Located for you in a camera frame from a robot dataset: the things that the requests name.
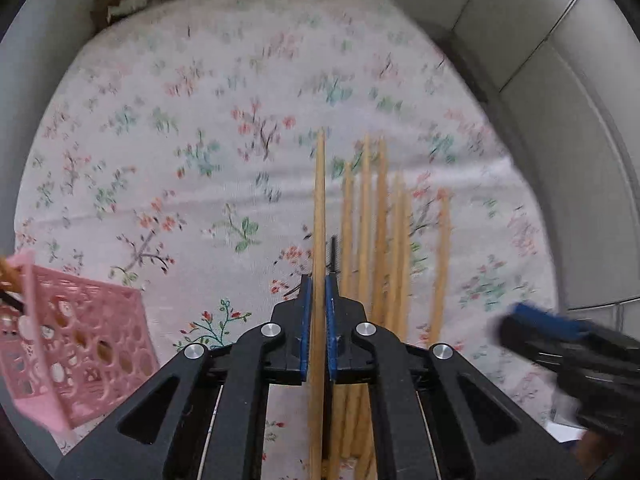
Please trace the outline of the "floral tablecloth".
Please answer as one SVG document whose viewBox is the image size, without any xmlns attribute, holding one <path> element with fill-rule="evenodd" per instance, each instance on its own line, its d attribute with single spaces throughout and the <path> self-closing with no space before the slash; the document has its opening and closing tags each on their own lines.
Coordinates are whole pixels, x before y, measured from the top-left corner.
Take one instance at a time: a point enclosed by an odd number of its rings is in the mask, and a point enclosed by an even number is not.
<svg viewBox="0 0 640 480">
<path fill-rule="evenodd" d="M 161 361 L 191 341 L 230 344 L 311 268 L 318 138 L 329 233 L 345 171 L 385 159 L 404 178 L 416 346 L 449 194 L 442 338 L 545 422 L 546 374 L 490 333 L 514 302 L 556 305 L 535 196 L 446 55 L 390 0 L 177 0 L 101 32 L 42 116 L 17 247 L 139 289 Z"/>
</svg>

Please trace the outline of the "pink perforated utensil holder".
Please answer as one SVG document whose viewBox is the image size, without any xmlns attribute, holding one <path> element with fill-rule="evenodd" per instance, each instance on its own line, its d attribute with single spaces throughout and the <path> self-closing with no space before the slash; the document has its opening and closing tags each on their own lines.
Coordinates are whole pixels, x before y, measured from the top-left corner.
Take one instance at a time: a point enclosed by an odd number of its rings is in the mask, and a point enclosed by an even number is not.
<svg viewBox="0 0 640 480">
<path fill-rule="evenodd" d="M 24 312 L 1 304 L 1 376 L 22 415 L 65 434 L 111 413 L 158 369 L 140 290 L 6 258 Z"/>
</svg>

